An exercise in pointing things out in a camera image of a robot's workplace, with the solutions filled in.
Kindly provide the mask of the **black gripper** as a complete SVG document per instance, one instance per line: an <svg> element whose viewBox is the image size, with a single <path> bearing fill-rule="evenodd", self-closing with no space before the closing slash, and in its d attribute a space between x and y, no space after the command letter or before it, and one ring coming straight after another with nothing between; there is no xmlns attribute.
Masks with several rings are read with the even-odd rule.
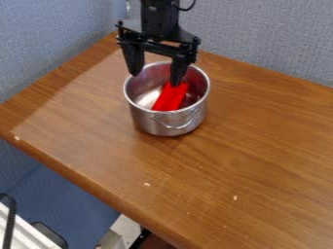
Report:
<svg viewBox="0 0 333 249"><path fill-rule="evenodd" d="M128 73L136 76L144 66L144 52L173 57L170 83L177 87L187 67L197 60L201 39L179 25L179 13L189 12L197 3L185 8L181 0L139 0L139 19L120 19L119 45Z"/></svg>

